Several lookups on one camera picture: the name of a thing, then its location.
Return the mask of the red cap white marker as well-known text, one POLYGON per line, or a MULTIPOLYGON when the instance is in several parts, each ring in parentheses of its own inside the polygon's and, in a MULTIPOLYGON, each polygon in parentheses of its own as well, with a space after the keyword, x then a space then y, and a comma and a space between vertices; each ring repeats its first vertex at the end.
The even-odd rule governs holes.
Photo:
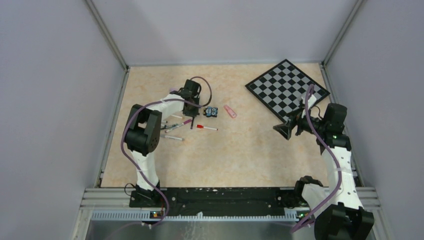
POLYGON ((201 124, 197 124, 196 127, 198 129, 207 129, 207 130, 212 130, 212 131, 218 131, 218 129, 215 128, 215 127, 204 126, 204 125, 201 125, 201 124))

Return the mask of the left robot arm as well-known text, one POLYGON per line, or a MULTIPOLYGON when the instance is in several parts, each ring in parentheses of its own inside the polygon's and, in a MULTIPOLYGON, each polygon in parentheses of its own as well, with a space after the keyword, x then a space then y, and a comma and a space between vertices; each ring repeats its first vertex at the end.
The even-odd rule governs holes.
POLYGON ((192 123, 199 115, 201 85, 190 78, 179 90, 171 91, 159 101, 146 105, 135 104, 130 110, 121 139, 121 150, 136 169, 137 182, 132 192, 135 199, 141 199, 147 206, 154 207, 160 202, 160 181, 155 169, 155 150, 159 145, 162 121, 182 112, 192 123))

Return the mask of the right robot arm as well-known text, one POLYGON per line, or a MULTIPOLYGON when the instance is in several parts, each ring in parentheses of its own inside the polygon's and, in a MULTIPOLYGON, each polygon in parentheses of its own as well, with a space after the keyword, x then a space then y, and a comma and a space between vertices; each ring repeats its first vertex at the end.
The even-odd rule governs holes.
POLYGON ((290 113, 289 119, 273 129, 286 140, 308 132, 316 137, 320 155, 325 163, 329 193, 321 182, 304 176, 296 182, 293 200, 299 206, 309 206, 310 212, 293 228, 313 225, 317 240, 365 240, 375 218, 366 211, 358 196, 352 171, 352 146, 343 133, 347 108, 341 104, 327 105, 323 118, 311 117, 304 107, 290 113))

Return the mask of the pink highlighter pen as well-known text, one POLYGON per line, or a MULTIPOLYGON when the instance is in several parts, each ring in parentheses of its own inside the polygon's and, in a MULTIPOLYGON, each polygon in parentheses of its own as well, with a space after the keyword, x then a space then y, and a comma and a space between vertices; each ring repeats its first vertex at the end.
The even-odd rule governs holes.
POLYGON ((230 106, 228 106, 228 105, 224 105, 223 106, 223 108, 225 109, 225 111, 227 112, 227 114, 232 118, 232 119, 234 119, 234 118, 236 118, 237 117, 237 114, 233 111, 233 109, 230 107, 230 106))

